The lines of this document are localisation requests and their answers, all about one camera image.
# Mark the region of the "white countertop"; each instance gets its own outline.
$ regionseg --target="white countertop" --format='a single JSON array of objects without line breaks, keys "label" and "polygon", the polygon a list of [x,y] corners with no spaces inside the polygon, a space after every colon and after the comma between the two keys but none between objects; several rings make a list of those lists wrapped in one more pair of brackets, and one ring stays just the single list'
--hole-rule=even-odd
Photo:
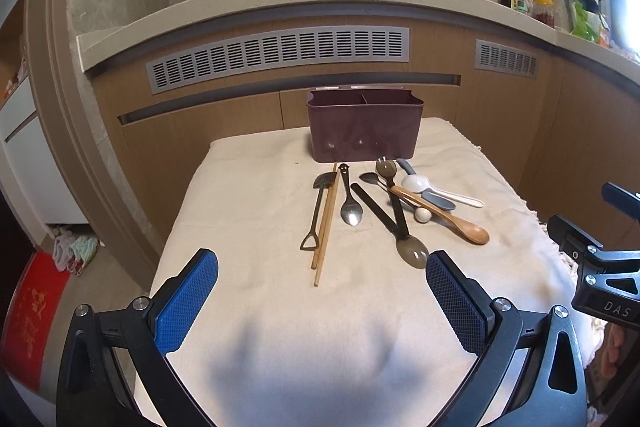
[{"label": "white countertop", "polygon": [[251,10],[314,3],[354,2],[412,6],[454,12],[521,31],[549,44],[596,60],[640,84],[640,65],[611,50],[549,28],[489,0],[187,0],[152,13],[121,28],[78,36],[83,71],[137,44],[195,23]]}]

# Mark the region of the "window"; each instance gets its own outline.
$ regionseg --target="window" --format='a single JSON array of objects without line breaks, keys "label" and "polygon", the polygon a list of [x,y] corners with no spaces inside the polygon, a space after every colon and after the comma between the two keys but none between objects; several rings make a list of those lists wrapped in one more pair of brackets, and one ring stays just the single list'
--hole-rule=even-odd
[{"label": "window", "polygon": [[627,45],[640,53],[640,0],[625,0],[624,33]]}]

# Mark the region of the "wooden chopstick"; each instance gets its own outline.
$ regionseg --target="wooden chopstick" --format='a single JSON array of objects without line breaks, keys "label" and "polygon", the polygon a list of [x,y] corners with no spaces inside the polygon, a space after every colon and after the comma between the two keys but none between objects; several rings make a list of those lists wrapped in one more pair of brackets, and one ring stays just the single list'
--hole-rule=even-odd
[{"label": "wooden chopstick", "polygon": [[326,200],[324,201],[324,209],[322,210],[322,219],[320,221],[320,233],[318,236],[318,247],[314,251],[314,258],[311,261],[311,269],[315,270],[318,267],[318,260],[320,258],[320,251],[322,250],[322,243],[324,242],[324,236],[326,235],[327,222],[330,220],[330,214],[334,213],[335,193],[337,192],[338,185],[338,164],[334,163],[334,169],[332,172],[336,172],[334,183],[329,187],[326,193]]},{"label": "wooden chopstick", "polygon": [[331,230],[331,223],[334,220],[335,197],[338,193],[337,176],[330,190],[331,190],[331,193],[327,195],[328,207],[325,209],[325,212],[328,213],[328,219],[326,220],[326,224],[324,226],[324,233],[322,234],[322,237],[320,239],[320,248],[318,250],[318,266],[316,267],[316,277],[314,279],[314,286],[318,286],[318,283],[320,282],[320,274],[322,273],[322,265],[324,264],[324,254],[326,253],[326,245],[329,243],[329,231]]}]

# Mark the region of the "jar with red contents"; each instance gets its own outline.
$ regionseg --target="jar with red contents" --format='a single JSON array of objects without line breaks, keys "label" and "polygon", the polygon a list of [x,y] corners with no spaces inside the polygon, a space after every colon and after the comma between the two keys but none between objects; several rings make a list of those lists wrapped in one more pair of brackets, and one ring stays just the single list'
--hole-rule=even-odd
[{"label": "jar with red contents", "polygon": [[547,26],[555,27],[556,9],[554,8],[554,2],[552,0],[533,0],[532,17]]}]

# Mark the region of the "red container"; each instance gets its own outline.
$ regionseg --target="red container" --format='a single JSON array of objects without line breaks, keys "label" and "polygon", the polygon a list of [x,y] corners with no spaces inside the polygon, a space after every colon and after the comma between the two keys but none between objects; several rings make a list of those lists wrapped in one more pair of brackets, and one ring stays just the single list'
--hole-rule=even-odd
[{"label": "red container", "polygon": [[410,89],[316,89],[306,107],[318,163],[414,156],[424,102]]}]

